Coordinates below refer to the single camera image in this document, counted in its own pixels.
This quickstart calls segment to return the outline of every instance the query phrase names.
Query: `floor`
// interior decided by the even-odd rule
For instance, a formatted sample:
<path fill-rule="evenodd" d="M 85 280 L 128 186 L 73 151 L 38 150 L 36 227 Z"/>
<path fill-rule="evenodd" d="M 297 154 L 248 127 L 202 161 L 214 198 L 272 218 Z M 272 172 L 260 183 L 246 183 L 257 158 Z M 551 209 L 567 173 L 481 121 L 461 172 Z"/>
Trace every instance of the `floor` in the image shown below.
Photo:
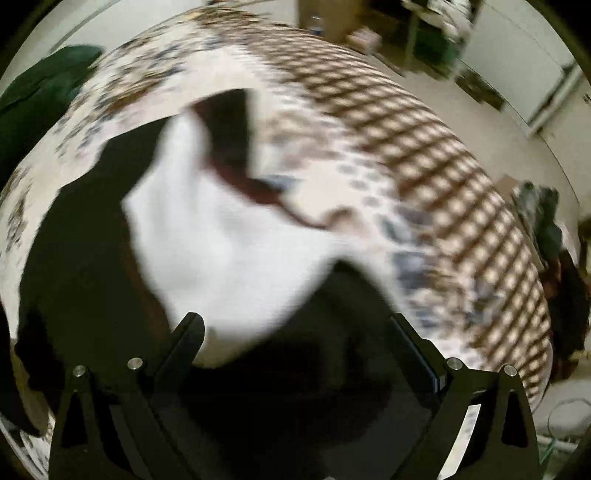
<path fill-rule="evenodd" d="M 560 194 L 557 219 L 577 238 L 579 202 L 541 137 L 527 139 L 507 113 L 487 103 L 477 103 L 454 83 L 435 80 L 423 72 L 409 72 L 402 77 L 377 59 L 371 59 L 371 63 L 423 100 L 447 123 L 493 181 L 508 174 L 518 180 L 556 188 Z"/>

